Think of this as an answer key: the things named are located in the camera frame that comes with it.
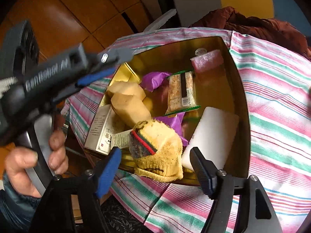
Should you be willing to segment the person's left hand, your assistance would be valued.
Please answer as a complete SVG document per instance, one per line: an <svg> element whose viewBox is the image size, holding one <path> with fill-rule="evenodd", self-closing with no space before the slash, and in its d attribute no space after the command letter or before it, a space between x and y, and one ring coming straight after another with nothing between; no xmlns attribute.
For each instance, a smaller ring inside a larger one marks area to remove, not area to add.
<svg viewBox="0 0 311 233"><path fill-rule="evenodd" d="M61 175L68 170L69 159L65 150L65 135L61 129L55 130L49 140L52 153L48 165L56 174ZM28 168L36 166L38 153L25 147L16 147L5 158L5 171L13 188L20 194L40 198L41 194L32 184L26 173Z"/></svg>

